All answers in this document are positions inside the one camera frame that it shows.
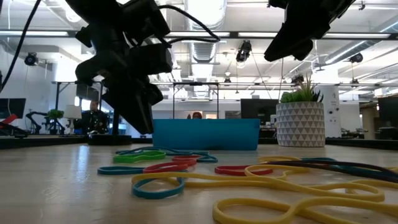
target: blue bin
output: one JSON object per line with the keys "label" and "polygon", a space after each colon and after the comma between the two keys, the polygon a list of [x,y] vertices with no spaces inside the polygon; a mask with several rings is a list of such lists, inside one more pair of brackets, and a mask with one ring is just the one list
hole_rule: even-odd
{"label": "blue bin", "polygon": [[259,119],[155,119],[154,146],[188,150],[257,149]]}

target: green rubber band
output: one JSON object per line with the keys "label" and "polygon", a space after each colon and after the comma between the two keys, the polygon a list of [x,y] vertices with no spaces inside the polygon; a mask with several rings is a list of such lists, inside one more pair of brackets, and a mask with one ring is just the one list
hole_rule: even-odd
{"label": "green rubber band", "polygon": [[114,156],[114,163],[135,163],[139,161],[165,159],[166,153],[160,151],[146,151],[138,154],[130,154],[125,156]]}

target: person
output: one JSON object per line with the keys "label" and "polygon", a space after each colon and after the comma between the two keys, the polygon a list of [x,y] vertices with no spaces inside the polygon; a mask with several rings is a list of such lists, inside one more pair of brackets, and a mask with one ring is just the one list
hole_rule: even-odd
{"label": "person", "polygon": [[83,134],[92,131],[98,134],[108,132],[108,116],[98,109],[98,101],[91,101],[90,110],[81,113],[81,119],[75,122],[75,129],[80,128]]}
{"label": "person", "polygon": [[201,119],[201,113],[200,112],[194,112],[192,114],[192,119]]}

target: wooden table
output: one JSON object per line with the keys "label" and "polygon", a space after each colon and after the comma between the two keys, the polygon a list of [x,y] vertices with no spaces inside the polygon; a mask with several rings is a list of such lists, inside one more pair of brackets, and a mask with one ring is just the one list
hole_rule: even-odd
{"label": "wooden table", "polygon": [[[217,200],[249,197],[294,203],[311,197],[255,187],[185,189],[183,195],[163,200],[146,200],[131,195],[131,178],[98,176],[100,166],[111,166],[116,150],[129,147],[66,145],[0,151],[0,223],[214,223],[211,210]],[[398,153],[377,149],[326,146],[294,148],[261,145],[254,152],[213,151],[220,162],[198,164],[194,172],[213,174],[215,166],[255,164],[258,156],[333,157],[342,161],[396,166]],[[159,162],[145,162],[148,166]],[[327,184],[362,179],[322,170],[289,177],[298,184]],[[169,189],[157,182],[149,189]],[[398,193],[385,189],[386,202],[398,203]],[[315,207],[315,210],[358,223],[398,223],[387,215],[345,207]],[[231,207],[227,213],[244,218],[270,218],[280,212],[252,207]],[[293,223],[315,223],[297,217]]]}

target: geometric patterned planter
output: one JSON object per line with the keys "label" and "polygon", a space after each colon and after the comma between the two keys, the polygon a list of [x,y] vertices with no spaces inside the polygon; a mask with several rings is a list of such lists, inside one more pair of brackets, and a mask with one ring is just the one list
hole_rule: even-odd
{"label": "geometric patterned planter", "polygon": [[325,146],[323,103],[294,102],[276,105],[277,138],[280,146]]}

